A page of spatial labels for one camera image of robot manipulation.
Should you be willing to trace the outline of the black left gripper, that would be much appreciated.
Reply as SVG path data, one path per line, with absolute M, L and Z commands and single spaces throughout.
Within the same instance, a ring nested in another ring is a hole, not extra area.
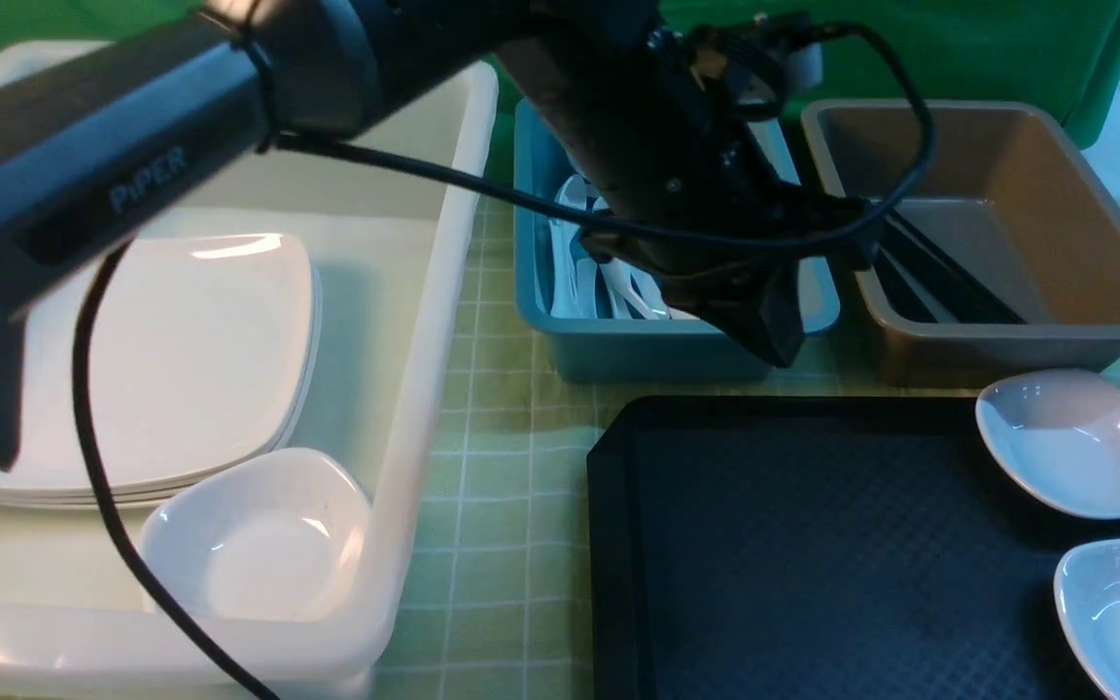
M 638 267 L 668 304 L 790 368 L 806 337 L 799 262 L 870 263 L 872 208 L 783 181 L 752 138 L 763 111 L 734 88 L 746 76 L 785 88 L 788 53 L 841 32 L 675 37 L 661 19 L 528 19 L 497 58 L 610 205 L 582 221 L 582 248 Z

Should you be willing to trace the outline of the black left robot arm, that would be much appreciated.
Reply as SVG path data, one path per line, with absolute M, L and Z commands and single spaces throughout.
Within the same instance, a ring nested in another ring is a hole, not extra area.
M 801 342 L 796 268 L 866 267 L 894 196 L 870 204 L 783 185 L 753 156 L 721 53 L 776 92 L 791 53 L 864 25 L 759 35 L 668 30 L 654 1 L 209 1 L 199 12 L 0 88 L 0 469 L 19 449 L 25 318 L 99 261 L 77 321 L 88 363 L 99 302 L 156 213 L 250 151 L 374 165 L 581 222 L 582 248 L 657 280 L 668 304 L 787 367 Z M 507 190 L 351 139 L 492 53 L 612 216 Z

